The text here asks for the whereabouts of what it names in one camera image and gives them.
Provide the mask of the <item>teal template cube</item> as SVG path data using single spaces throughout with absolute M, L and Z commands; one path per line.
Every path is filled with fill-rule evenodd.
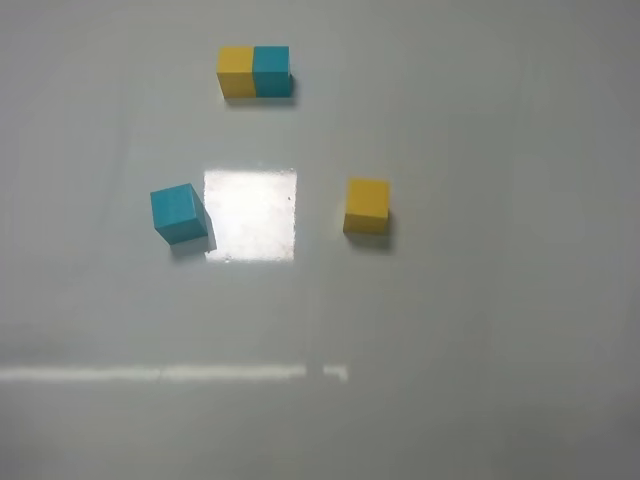
M 288 46 L 255 46 L 253 78 L 258 98 L 291 96 L 290 49 Z

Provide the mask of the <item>yellow template cube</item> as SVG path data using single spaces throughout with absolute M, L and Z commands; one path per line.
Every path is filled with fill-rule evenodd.
M 253 46 L 223 46 L 219 49 L 216 74 L 225 100 L 255 98 Z

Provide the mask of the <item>teal loose cube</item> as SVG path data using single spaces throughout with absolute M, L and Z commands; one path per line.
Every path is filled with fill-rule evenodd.
M 204 205 L 191 183 L 150 193 L 154 229 L 169 244 L 208 235 Z

